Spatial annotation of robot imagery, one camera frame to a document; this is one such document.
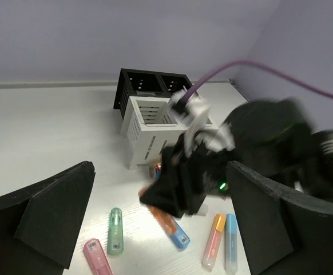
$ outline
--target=wall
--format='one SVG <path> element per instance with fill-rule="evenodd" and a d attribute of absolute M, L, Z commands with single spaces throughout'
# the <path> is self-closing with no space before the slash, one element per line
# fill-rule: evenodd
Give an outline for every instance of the wall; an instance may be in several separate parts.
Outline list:
<path fill-rule="evenodd" d="M 114 81 L 121 67 L 196 79 L 247 57 L 278 3 L 0 0 L 0 83 Z"/>
<path fill-rule="evenodd" d="M 249 58 L 333 93 L 333 0 L 282 0 Z M 250 100 L 297 97 L 316 129 L 333 128 L 333 100 L 250 68 L 236 82 Z"/>

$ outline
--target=white table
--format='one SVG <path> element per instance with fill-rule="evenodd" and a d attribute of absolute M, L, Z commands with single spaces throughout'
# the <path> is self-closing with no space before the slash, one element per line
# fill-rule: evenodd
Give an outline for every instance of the white table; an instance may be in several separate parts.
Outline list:
<path fill-rule="evenodd" d="M 96 178 L 70 270 L 91 274 L 82 252 L 90 238 L 106 248 L 108 216 L 123 210 L 125 251 L 109 257 L 114 275 L 225 274 L 224 241 L 214 270 L 201 258 L 216 213 L 233 213 L 230 200 L 206 199 L 206 217 L 179 221 L 189 235 L 189 247 L 178 252 L 149 211 L 138 201 L 139 189 L 150 182 L 143 169 L 125 168 L 125 140 L 119 136 L 122 118 L 113 109 L 116 87 L 0 90 L 0 195 L 48 178 L 83 160 L 94 163 Z M 206 84 L 199 93 L 212 105 L 217 124 L 245 99 L 228 83 Z M 241 238 L 238 275 L 249 274 Z"/>

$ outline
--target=black basket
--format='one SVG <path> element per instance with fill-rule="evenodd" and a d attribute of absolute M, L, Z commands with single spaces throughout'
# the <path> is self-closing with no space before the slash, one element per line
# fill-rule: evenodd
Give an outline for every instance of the black basket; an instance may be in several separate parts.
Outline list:
<path fill-rule="evenodd" d="M 120 109 L 124 118 L 130 96 L 170 98 L 174 92 L 182 90 L 183 87 L 189 89 L 191 86 L 190 80 L 184 74 L 121 69 L 113 108 Z"/>

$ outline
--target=blue cap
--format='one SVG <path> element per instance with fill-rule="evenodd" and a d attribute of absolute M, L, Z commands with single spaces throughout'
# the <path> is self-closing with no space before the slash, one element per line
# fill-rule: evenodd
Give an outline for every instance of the blue cap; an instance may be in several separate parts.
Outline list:
<path fill-rule="evenodd" d="M 228 222 L 228 226 L 226 227 L 229 233 L 237 234 L 237 222 L 236 216 L 233 214 L 227 214 L 226 220 Z"/>

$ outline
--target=white basket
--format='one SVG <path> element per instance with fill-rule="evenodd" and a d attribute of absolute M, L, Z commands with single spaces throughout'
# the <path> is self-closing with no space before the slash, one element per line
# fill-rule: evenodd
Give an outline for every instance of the white basket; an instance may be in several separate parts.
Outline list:
<path fill-rule="evenodd" d="M 122 124 L 121 135 L 130 142 L 132 156 L 129 169 L 137 165 L 159 162 L 161 150 L 174 145 L 187 126 L 176 119 L 168 106 L 169 99 L 131 96 Z M 209 118 L 206 128 L 218 131 Z"/>

